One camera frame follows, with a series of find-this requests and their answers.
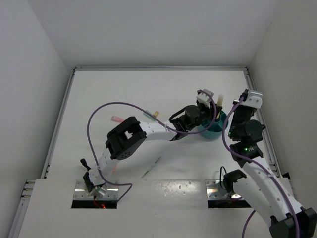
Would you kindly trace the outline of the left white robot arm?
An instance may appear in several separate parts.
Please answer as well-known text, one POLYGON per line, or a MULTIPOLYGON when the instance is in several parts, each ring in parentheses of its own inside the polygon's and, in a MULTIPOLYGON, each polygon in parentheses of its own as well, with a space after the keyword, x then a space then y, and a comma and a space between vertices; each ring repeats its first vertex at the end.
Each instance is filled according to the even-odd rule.
POLYGON ((141 122, 131 116, 112 129, 106 136, 105 150, 101 157, 95 157, 96 168, 87 165, 84 159, 81 163, 87 172, 83 179, 89 195, 96 196, 98 190, 108 183, 114 185, 106 176, 119 161, 125 160, 145 141, 166 140, 178 141, 187 135, 195 134, 194 128, 203 122, 215 123, 222 105, 212 102, 197 101, 187 105, 166 122, 141 122))

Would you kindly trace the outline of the pink highlighter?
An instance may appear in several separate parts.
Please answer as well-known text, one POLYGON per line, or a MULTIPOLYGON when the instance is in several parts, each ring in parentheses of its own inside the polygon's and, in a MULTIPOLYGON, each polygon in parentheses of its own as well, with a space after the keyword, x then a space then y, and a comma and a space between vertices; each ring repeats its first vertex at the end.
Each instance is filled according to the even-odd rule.
POLYGON ((117 122, 117 123, 122 123, 123 121, 125 121, 125 119, 122 119, 122 118, 117 117, 117 116, 111 116, 110 120, 113 122, 117 122))

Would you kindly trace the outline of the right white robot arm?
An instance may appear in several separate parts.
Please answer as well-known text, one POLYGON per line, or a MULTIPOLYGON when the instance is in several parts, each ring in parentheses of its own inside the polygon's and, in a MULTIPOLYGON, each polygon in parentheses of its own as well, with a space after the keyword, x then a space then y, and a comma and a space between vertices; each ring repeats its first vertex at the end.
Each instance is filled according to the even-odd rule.
POLYGON ((273 238, 311 238, 317 227, 317 213, 305 208, 280 182, 257 143, 263 140, 265 125, 252 119, 262 106, 262 93, 246 89, 233 102, 229 137, 234 144, 224 144, 239 165, 224 175, 227 193, 240 195, 266 222, 273 238))

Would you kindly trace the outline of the green highlighter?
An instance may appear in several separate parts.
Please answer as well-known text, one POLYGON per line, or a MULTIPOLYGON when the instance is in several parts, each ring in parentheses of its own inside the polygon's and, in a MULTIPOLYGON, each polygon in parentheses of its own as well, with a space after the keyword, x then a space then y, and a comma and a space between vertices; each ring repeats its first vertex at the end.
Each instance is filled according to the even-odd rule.
POLYGON ((155 118, 155 116, 153 114, 151 114, 149 111, 145 111, 143 112, 143 114, 148 117, 148 118, 155 118))

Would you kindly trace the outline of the yellow highlighter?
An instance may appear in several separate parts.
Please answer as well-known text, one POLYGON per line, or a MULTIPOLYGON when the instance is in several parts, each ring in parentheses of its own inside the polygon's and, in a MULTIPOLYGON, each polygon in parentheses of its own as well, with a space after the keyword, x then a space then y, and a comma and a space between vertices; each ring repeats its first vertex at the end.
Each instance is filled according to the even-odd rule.
POLYGON ((224 98, 223 95, 219 95, 218 96, 217 104, 216 104, 216 109, 217 109, 216 119, 218 119, 220 117, 220 113, 222 111, 223 98, 224 98))

